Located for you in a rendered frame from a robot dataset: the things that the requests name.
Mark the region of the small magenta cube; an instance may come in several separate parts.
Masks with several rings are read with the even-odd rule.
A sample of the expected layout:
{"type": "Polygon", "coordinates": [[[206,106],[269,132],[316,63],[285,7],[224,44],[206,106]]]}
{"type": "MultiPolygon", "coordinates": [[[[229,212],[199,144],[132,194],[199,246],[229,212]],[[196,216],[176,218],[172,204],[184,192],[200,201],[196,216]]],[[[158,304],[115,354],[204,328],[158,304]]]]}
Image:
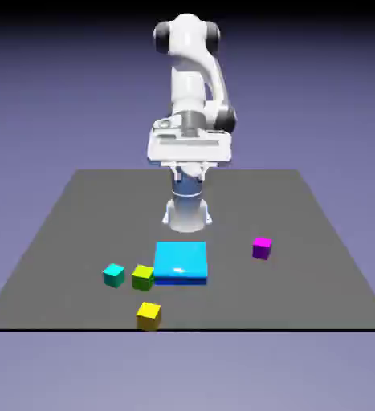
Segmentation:
{"type": "Polygon", "coordinates": [[[268,260],[271,253],[272,240],[265,237],[256,237],[252,244],[252,257],[268,260]]]}

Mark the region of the large cyan box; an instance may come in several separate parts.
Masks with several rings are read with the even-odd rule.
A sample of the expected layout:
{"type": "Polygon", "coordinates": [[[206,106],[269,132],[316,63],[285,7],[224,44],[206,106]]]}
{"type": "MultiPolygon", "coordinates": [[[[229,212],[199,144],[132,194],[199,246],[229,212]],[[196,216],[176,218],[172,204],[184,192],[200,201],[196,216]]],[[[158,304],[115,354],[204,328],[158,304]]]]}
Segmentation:
{"type": "Polygon", "coordinates": [[[206,285],[206,243],[157,242],[153,277],[156,285],[206,285]]]}

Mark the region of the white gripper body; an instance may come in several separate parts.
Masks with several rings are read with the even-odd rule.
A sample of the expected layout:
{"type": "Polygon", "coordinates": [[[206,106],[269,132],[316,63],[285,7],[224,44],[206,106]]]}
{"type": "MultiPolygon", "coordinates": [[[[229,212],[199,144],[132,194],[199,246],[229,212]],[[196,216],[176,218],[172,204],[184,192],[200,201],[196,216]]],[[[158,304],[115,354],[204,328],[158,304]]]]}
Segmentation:
{"type": "Polygon", "coordinates": [[[179,128],[152,128],[147,158],[153,163],[228,163],[232,158],[232,137],[227,132],[198,129],[197,136],[185,137],[179,128]]]}

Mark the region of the small green cube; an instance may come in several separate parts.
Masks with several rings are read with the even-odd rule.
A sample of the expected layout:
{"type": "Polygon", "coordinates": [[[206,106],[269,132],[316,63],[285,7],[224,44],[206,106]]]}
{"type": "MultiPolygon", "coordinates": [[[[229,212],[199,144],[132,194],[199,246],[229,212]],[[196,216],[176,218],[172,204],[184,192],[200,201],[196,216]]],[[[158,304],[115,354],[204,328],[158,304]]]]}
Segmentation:
{"type": "Polygon", "coordinates": [[[146,265],[137,265],[131,275],[132,288],[138,291],[149,291],[154,284],[154,268],[146,265]]]}

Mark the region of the small yellow cube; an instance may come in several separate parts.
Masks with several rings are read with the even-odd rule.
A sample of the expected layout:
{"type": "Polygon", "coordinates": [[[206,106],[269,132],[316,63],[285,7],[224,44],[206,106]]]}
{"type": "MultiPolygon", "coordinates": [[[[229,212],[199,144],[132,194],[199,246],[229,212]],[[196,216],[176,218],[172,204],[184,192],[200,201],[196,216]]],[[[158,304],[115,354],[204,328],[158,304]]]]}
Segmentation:
{"type": "Polygon", "coordinates": [[[139,330],[157,330],[161,322],[161,305],[143,302],[137,311],[136,319],[139,330]]]}

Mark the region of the small teal cube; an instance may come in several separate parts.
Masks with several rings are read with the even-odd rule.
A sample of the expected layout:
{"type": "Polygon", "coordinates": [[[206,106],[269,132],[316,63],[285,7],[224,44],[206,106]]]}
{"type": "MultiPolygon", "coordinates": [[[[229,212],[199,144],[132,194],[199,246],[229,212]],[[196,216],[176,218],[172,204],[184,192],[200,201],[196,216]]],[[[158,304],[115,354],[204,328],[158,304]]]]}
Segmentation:
{"type": "Polygon", "coordinates": [[[123,266],[111,263],[103,270],[103,281],[107,286],[118,288],[124,280],[125,272],[123,266]]]}

